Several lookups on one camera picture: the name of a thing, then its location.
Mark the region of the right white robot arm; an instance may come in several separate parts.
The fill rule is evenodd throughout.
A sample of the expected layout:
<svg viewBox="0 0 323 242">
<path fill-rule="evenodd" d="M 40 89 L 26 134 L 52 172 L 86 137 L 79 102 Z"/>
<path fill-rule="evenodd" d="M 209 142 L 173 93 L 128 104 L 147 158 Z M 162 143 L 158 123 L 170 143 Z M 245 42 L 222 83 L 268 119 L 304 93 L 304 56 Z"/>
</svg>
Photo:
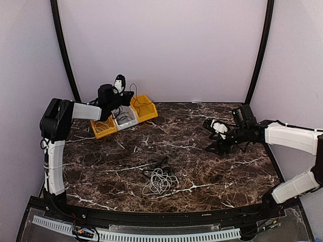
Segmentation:
<svg viewBox="0 0 323 242">
<path fill-rule="evenodd" d="M 234 124 L 208 118 L 203 127 L 211 132 L 213 141 L 205 150 L 218 155 L 229 154 L 233 146 L 262 143 L 280 145 L 307 152 L 315 156 L 315 165 L 281 183 L 263 198 L 258 215 L 268 219 L 277 210 L 277 204 L 322 188 L 322 130 L 298 127 L 279 120 L 257 121 L 251 107 L 240 106 L 232 110 Z"/>
</svg>

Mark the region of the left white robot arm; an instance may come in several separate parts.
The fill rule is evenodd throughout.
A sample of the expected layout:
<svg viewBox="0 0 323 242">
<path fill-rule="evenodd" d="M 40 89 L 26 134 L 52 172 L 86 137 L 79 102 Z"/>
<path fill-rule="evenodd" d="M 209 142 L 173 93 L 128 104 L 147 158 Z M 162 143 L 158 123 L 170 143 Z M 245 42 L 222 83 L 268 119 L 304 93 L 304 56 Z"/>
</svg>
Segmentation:
<svg viewBox="0 0 323 242">
<path fill-rule="evenodd" d="M 63 181 L 63 151 L 75 119 L 106 121 L 113 111 L 129 106 L 133 91 L 119 90 L 116 85 L 104 84 L 98 97 L 88 103 L 54 98 L 40 121 L 41 149 L 44 151 L 44 189 L 52 196 L 65 192 Z"/>
</svg>

